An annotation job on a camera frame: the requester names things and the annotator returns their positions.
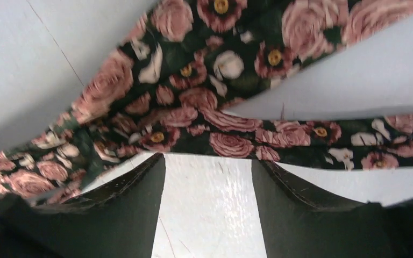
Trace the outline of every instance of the folded fabric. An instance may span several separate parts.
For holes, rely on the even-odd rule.
[[[144,151],[413,166],[413,114],[264,121],[221,112],[411,14],[413,0],[162,0],[46,132],[0,152],[0,194],[65,188],[48,202],[66,200]]]

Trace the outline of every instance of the white surface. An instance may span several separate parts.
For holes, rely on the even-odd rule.
[[[154,1],[0,1],[0,149],[45,129]],[[283,103],[286,119],[412,111],[413,17],[285,81],[238,113],[275,119]],[[265,257],[250,161],[166,158],[153,257]],[[413,169],[345,173],[283,166],[356,200],[389,204],[413,196]]]

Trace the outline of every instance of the floral fabric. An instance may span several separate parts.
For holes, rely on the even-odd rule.
[[[413,166],[413,114],[265,121],[221,112],[411,14],[413,0],[162,0],[46,132],[0,152],[0,194],[61,187],[47,200],[60,203],[144,151]]]

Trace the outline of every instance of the floral pattern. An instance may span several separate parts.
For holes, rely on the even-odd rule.
[[[63,188],[41,201],[62,203],[144,151],[413,166],[413,114],[269,121],[221,112],[411,14],[413,0],[161,0],[46,131],[0,152],[0,194]]]

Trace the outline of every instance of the fabric fold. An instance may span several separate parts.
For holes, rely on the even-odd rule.
[[[413,114],[265,121],[221,112],[411,14],[413,0],[162,0],[57,121],[0,152],[0,194],[75,196],[143,151],[413,166]]]

